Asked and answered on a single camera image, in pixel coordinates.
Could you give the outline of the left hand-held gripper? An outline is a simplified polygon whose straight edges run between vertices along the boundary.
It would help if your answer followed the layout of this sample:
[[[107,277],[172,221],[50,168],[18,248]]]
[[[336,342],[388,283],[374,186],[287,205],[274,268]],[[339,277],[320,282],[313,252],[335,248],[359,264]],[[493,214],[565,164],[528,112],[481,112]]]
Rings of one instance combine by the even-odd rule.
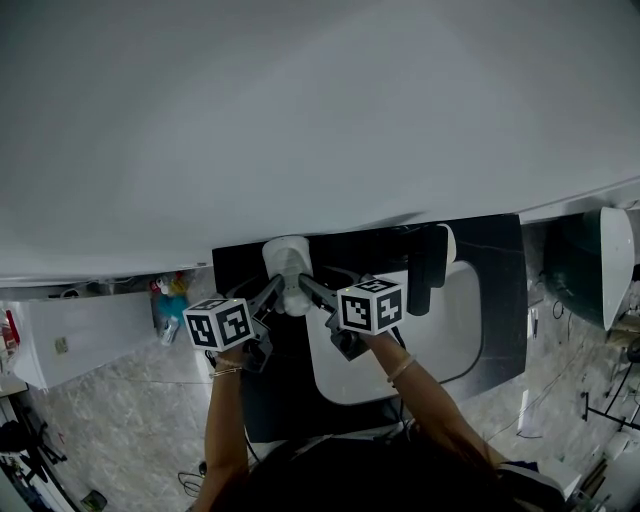
[[[261,373],[273,351],[269,328],[255,314],[270,308],[285,288],[282,276],[269,283],[248,279],[227,292],[227,298],[212,298],[186,308],[182,314],[196,349],[221,353],[242,347],[247,353],[244,368]],[[246,300],[253,300],[253,312]]]

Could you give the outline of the clear water jug red label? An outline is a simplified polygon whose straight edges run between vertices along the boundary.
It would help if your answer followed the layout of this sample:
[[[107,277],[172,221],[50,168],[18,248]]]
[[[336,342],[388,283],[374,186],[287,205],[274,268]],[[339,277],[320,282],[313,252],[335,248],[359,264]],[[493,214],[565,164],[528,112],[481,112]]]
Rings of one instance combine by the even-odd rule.
[[[0,375],[12,373],[20,350],[20,336],[12,313],[0,308]]]

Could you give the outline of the person's right forearm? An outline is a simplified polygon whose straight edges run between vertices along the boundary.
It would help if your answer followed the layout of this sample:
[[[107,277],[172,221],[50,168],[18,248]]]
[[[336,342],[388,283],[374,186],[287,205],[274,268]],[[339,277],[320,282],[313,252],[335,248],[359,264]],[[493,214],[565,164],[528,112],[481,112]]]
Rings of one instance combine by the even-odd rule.
[[[463,417],[445,389],[388,333],[363,336],[398,391],[420,432],[448,450],[472,448],[492,467],[507,459],[492,448]]]

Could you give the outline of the person's black top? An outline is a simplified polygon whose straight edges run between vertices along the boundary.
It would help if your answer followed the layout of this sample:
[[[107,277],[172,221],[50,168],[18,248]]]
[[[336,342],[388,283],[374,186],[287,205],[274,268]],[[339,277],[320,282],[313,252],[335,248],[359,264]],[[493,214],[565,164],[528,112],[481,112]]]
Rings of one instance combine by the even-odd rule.
[[[332,438],[273,454],[243,484],[248,512],[512,512],[496,471],[468,444]]]

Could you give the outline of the black metal stand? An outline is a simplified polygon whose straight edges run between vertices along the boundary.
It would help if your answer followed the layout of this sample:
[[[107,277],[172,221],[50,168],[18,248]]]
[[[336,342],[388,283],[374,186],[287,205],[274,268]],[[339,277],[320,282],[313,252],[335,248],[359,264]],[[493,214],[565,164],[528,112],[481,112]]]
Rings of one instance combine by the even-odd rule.
[[[589,392],[581,392],[580,393],[580,398],[583,400],[583,412],[581,414],[581,419],[584,422],[587,422],[589,420],[589,416],[590,415],[595,415],[604,419],[607,419],[615,424],[617,424],[620,428],[623,427],[627,427],[631,430],[635,430],[640,432],[640,424],[635,423],[635,422],[631,422],[631,421],[627,421],[624,419],[621,419],[619,417],[615,417],[609,413],[606,412],[602,412],[598,409],[593,408],[590,405],[590,393]]]

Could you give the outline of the person's left forearm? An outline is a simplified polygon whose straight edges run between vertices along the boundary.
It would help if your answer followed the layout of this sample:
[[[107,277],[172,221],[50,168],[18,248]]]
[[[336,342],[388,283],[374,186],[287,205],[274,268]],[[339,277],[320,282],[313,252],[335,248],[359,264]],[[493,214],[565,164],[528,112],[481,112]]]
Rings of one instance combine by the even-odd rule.
[[[216,356],[204,438],[207,473],[194,504],[195,512],[210,512],[220,493],[249,473],[241,401],[245,356],[240,347]]]

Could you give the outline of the white water dispenser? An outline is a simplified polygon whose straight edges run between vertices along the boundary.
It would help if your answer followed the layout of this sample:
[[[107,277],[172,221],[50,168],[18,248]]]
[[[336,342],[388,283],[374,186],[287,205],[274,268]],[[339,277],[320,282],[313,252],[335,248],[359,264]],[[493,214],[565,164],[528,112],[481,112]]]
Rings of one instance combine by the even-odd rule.
[[[147,292],[9,302],[19,348],[13,374],[50,389],[157,340]]]

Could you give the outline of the white sink basin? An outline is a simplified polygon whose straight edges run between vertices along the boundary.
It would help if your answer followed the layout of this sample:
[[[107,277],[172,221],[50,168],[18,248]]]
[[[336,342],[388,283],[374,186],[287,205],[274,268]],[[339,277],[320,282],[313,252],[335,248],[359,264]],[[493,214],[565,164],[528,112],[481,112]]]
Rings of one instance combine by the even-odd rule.
[[[316,306],[305,316],[315,384],[338,405],[359,405],[395,397],[397,392],[375,356],[367,351],[347,360],[331,342],[325,326],[329,313]],[[461,378],[475,364],[482,347],[479,279],[467,263],[446,271],[445,283],[431,291],[430,311],[409,315],[399,326],[409,353],[443,386]]]

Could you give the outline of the white curved plastic piece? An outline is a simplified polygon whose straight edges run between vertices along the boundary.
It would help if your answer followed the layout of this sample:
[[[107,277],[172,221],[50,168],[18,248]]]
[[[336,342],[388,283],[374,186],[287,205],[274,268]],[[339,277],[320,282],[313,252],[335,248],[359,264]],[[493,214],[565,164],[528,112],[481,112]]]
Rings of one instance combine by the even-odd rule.
[[[447,231],[447,255],[446,264],[451,265],[454,263],[457,257],[457,244],[453,230],[448,224],[439,223],[438,227],[442,227]]]

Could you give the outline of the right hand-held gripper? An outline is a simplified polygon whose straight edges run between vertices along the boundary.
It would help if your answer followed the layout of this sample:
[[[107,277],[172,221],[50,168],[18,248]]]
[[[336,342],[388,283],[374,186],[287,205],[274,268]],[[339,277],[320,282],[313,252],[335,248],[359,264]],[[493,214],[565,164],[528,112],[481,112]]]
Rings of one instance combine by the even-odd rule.
[[[405,320],[404,283],[338,267],[324,267],[323,276],[328,288],[306,274],[298,276],[299,288],[333,313],[327,323],[330,339],[348,361],[368,350],[363,336],[392,331]]]

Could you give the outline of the black tripod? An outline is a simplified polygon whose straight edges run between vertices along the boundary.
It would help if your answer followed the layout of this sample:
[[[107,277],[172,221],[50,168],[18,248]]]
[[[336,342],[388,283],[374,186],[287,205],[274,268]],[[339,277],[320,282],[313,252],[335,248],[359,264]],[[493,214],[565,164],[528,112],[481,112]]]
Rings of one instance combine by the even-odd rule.
[[[44,422],[38,430],[31,424],[22,424],[12,420],[0,426],[0,455],[17,454],[20,460],[28,467],[29,471],[25,481],[30,483],[37,476],[42,482],[49,481],[43,456],[52,465],[63,463],[68,458],[63,453],[56,452],[45,442],[45,434],[48,423]]]

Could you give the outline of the dark green white-rimmed tub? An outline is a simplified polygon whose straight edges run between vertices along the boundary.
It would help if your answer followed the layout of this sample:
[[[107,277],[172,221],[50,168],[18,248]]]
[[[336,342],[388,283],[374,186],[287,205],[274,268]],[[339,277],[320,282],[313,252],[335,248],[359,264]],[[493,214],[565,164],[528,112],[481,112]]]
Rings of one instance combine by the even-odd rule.
[[[549,224],[542,276],[563,306],[608,331],[631,285],[635,259],[627,212],[601,207]]]

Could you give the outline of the blue cleaning bottle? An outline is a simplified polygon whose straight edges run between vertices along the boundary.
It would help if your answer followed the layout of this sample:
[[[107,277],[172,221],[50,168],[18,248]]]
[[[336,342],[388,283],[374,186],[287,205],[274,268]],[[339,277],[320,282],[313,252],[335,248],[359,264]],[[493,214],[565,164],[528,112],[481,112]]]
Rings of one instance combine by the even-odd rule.
[[[159,294],[154,303],[157,319],[162,325],[175,318],[179,325],[184,324],[183,311],[188,307],[184,295],[168,296]]]

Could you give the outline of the black faucet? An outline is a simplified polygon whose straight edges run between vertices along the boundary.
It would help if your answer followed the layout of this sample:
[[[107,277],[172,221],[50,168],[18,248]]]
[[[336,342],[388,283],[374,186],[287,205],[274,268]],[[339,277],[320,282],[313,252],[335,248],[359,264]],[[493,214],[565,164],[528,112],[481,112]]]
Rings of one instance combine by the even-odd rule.
[[[408,246],[407,310],[424,316],[430,310],[431,290],[445,283],[448,253],[448,230],[441,225],[418,229]]]

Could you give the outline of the black vanity countertop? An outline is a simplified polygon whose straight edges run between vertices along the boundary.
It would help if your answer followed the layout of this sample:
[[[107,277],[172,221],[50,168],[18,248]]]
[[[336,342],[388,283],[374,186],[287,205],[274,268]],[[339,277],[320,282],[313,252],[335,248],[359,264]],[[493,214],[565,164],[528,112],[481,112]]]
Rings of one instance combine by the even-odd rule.
[[[444,221],[455,235],[457,257],[479,279],[482,347],[472,368],[445,390],[458,401],[490,390],[524,371],[527,291],[519,219],[498,215]],[[423,223],[309,238],[315,280],[324,267],[370,273],[408,284],[408,246]],[[338,405],[319,392],[305,316],[269,311],[264,318],[273,352],[261,373],[243,376],[242,404],[249,439],[270,443],[389,426],[408,410],[395,397],[359,405]]]

